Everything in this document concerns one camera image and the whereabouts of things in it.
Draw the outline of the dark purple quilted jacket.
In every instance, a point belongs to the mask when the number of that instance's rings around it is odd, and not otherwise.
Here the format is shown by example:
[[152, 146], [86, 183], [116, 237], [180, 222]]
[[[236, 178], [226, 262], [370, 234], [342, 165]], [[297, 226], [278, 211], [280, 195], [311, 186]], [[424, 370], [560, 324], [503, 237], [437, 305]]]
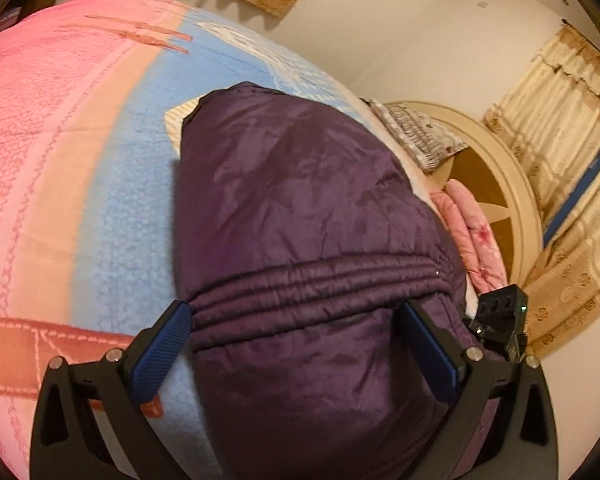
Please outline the dark purple quilted jacket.
[[396, 310], [464, 347], [467, 276], [400, 160], [336, 108], [250, 82], [182, 127], [174, 274], [232, 479], [395, 479], [448, 409]]

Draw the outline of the folded pink floral quilt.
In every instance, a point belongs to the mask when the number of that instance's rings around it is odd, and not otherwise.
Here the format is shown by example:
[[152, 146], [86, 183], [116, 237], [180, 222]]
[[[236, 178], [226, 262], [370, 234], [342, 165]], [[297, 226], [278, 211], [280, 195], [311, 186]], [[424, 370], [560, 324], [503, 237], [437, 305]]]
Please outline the folded pink floral quilt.
[[500, 248], [474, 194], [462, 182], [451, 179], [430, 197], [453, 237], [475, 291], [482, 295], [507, 286]]

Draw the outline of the cream wooden bed headboard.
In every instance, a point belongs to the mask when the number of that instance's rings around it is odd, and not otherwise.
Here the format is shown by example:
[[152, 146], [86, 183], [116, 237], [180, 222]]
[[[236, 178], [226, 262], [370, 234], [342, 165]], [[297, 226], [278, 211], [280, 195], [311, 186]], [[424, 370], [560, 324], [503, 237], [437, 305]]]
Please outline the cream wooden bed headboard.
[[451, 179], [474, 194], [500, 248], [508, 284], [523, 285], [542, 250], [543, 234], [531, 184], [518, 160], [503, 141], [468, 115], [440, 104], [403, 102], [468, 144], [432, 174], [423, 172], [412, 159], [414, 173], [425, 182], [429, 197]]

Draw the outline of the grey patterned pillow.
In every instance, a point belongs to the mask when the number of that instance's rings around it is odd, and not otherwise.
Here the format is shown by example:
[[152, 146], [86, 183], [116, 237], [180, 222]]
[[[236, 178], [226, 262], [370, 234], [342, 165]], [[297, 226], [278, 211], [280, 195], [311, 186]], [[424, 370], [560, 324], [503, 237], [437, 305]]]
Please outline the grey patterned pillow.
[[468, 148], [463, 139], [407, 102], [381, 104], [374, 99], [363, 102], [426, 174], [432, 174]]

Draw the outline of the beige curtain behind headboard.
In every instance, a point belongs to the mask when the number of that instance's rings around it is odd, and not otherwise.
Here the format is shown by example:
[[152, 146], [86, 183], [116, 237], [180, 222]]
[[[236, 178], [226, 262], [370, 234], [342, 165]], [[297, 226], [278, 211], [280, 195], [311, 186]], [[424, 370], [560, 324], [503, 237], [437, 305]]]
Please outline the beige curtain behind headboard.
[[531, 185], [544, 235], [524, 281], [529, 350], [548, 356], [600, 317], [600, 50], [565, 24], [483, 116]]

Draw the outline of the pink and blue bed blanket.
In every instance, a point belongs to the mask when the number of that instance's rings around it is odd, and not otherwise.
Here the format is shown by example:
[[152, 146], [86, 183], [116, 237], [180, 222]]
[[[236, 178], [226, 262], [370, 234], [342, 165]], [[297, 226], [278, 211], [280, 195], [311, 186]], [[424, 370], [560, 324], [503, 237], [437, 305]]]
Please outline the pink and blue bed blanket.
[[370, 108], [299, 55], [175, 0], [69, 0], [0, 34], [0, 459], [28, 476], [55, 354], [124, 346], [172, 299], [183, 116], [251, 81], [329, 105], [429, 183]]

